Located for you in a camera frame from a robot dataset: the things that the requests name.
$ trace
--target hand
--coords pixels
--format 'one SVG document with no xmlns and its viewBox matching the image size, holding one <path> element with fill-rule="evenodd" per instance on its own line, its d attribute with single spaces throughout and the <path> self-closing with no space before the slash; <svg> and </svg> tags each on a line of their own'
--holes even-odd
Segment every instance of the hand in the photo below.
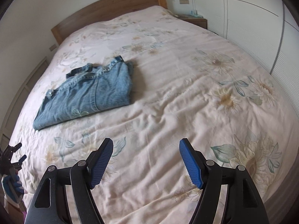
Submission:
<svg viewBox="0 0 299 224">
<path fill-rule="evenodd" d="M 16 174 L 15 176 L 15 179 L 16 179 L 16 182 L 14 182 L 12 184 L 14 190 L 16 192 L 19 192 L 21 193 L 21 199 L 23 198 L 24 196 L 24 188 L 22 186 L 22 182 L 20 181 L 20 178 L 19 176 Z M 9 185 L 8 185 L 8 182 L 12 179 L 12 176 L 11 175 L 3 175 L 2 176 L 2 180 L 1 180 L 1 183 L 2 183 L 2 187 L 3 187 L 3 191 L 4 191 L 4 198 L 7 200 L 7 202 L 9 202 L 11 205 L 13 205 L 14 207 L 16 208 L 19 208 L 19 204 L 17 202 L 17 200 L 15 199 L 13 193 L 11 192 L 10 188 L 9 188 Z"/>
</svg>

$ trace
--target bedspread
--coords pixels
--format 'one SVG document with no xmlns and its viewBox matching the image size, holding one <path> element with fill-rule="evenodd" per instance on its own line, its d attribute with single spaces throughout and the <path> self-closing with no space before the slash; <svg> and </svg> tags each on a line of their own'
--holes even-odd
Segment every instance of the bedspread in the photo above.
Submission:
<svg viewBox="0 0 299 224">
<path fill-rule="evenodd" d="M 133 62 L 131 105 L 34 131 L 47 90 L 73 68 L 107 65 L 118 55 Z M 114 151 L 92 190 L 105 223 L 188 223 L 201 191 L 188 176 L 180 139 L 221 166 L 243 164 L 266 201 L 294 163 L 298 132 L 281 88 L 251 56 L 154 6 L 70 35 L 30 93 L 10 144 L 23 143 L 15 158 L 28 155 L 20 171 L 27 207 L 47 166 L 70 167 L 109 137 Z M 78 223 L 69 186 L 67 194 Z"/>
</svg>

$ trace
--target denim shirt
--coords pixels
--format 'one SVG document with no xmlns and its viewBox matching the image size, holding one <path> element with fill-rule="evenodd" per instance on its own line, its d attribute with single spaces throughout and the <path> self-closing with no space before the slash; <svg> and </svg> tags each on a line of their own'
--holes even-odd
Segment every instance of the denim shirt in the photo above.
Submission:
<svg viewBox="0 0 299 224">
<path fill-rule="evenodd" d="M 107 66 L 73 69 L 57 89 L 48 90 L 33 122 L 35 130 L 130 104 L 132 63 L 115 57 Z"/>
</svg>

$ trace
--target wall switch plate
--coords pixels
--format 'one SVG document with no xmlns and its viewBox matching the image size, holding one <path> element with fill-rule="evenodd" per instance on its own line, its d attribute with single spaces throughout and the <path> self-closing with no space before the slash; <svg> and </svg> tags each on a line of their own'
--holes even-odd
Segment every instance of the wall switch plate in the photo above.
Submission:
<svg viewBox="0 0 299 224">
<path fill-rule="evenodd" d="M 53 51 L 53 50 L 55 50 L 57 48 L 57 45 L 56 44 L 53 44 L 50 48 L 49 48 L 49 50 L 50 51 Z"/>
<path fill-rule="evenodd" d="M 189 0 L 180 0 L 180 4 L 189 4 Z"/>
</svg>

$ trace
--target wooden nightstand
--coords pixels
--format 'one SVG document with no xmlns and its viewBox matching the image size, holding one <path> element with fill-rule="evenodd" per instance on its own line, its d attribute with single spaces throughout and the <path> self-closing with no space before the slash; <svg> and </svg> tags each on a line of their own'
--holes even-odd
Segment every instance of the wooden nightstand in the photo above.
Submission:
<svg viewBox="0 0 299 224">
<path fill-rule="evenodd" d="M 207 20 L 205 18 L 196 18 L 187 14 L 178 14 L 177 18 L 186 21 L 188 23 L 197 25 L 199 27 L 202 27 L 204 29 L 207 29 Z"/>
</svg>

